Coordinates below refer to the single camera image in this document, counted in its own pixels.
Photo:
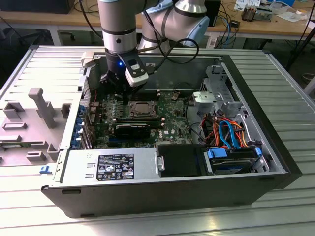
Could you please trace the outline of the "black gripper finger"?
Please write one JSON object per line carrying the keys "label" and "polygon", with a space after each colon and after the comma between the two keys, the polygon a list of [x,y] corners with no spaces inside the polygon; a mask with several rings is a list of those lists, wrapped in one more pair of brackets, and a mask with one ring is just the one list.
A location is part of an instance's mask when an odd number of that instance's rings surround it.
{"label": "black gripper finger", "polygon": [[108,70],[105,74],[101,75],[100,91],[105,95],[112,95],[126,104],[130,86],[125,76]]}

